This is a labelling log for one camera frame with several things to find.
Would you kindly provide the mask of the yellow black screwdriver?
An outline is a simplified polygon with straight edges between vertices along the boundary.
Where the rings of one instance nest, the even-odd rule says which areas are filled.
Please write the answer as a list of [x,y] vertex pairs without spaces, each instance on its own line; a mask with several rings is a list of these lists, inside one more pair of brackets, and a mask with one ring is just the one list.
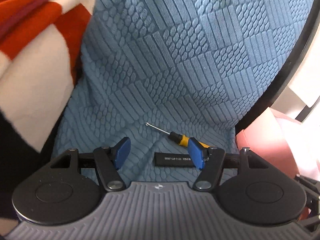
[[163,129],[161,129],[161,128],[158,128],[158,127],[150,124],[149,122],[147,122],[145,125],[146,125],[146,126],[149,126],[149,127],[152,127],[153,129],[156,129],[157,131],[166,134],[166,135],[168,136],[168,138],[169,138],[171,141],[175,142],[176,144],[178,144],[178,145],[180,145],[180,146],[182,146],[182,147],[185,147],[185,148],[188,147],[188,142],[189,142],[189,139],[190,139],[190,138],[187,137],[186,135],[184,135],[184,134],[178,134],[178,133],[175,133],[175,132],[173,132],[173,131],[167,132],[167,131],[165,131],[165,130],[163,130]]

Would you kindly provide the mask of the black usb stick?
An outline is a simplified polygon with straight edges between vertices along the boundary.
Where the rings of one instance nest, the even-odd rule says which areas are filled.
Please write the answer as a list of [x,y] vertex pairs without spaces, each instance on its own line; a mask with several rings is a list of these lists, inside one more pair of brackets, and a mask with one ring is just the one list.
[[157,167],[195,167],[188,154],[155,152],[153,162]]

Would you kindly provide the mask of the pink cardboard box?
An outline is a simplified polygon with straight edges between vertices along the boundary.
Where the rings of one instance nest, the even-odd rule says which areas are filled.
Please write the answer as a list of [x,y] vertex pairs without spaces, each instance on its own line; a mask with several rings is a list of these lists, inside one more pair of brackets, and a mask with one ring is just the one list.
[[302,217],[319,224],[319,129],[267,108],[236,135],[240,174],[227,183],[236,197],[229,211],[271,226]]

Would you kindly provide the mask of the blue textured chair cover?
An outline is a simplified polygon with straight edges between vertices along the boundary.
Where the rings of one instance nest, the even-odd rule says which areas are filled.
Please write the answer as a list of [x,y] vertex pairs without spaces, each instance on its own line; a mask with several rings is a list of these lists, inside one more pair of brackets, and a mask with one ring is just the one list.
[[236,153],[236,124],[281,70],[313,1],[95,0],[53,157],[129,137],[125,183],[192,184],[199,170],[154,165],[155,152],[186,153],[165,131]]

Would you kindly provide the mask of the cream black-framed chair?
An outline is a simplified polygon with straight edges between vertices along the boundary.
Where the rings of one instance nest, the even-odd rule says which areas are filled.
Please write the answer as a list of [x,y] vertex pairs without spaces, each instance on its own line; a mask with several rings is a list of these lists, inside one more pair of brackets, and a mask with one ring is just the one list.
[[304,57],[306,56],[308,49],[315,38],[318,26],[319,0],[313,0],[310,14],[306,20],[298,41],[289,54],[289,57],[267,90],[248,111],[248,113],[236,124],[236,134],[243,129],[246,129],[261,113],[264,112],[265,109],[272,106],[280,97],[281,93],[289,84],[290,80],[293,78]]

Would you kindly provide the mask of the striped red white black blanket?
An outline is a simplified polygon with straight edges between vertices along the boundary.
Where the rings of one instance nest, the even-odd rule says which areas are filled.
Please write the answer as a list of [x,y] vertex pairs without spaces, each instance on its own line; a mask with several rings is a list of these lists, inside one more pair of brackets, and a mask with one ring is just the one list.
[[16,186],[50,161],[61,114],[82,74],[95,0],[1,0],[1,235],[18,218]]

